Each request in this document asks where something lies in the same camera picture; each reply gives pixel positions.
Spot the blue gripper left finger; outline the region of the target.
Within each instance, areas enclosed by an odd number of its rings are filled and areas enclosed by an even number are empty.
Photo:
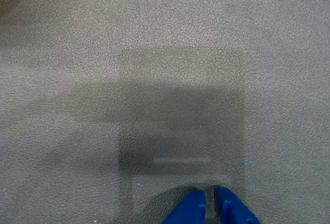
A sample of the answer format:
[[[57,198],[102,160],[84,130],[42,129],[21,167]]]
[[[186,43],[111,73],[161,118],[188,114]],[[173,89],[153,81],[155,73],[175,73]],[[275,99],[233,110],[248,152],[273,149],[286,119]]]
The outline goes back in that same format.
[[[206,194],[194,190],[187,194],[171,211],[163,224],[204,224],[206,215]]]

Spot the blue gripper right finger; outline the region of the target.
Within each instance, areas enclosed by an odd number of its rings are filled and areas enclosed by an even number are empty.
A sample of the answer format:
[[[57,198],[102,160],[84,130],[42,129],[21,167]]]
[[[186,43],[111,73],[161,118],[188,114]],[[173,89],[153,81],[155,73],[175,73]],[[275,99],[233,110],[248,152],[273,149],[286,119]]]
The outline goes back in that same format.
[[[226,187],[216,188],[221,224],[261,224],[241,199]]]

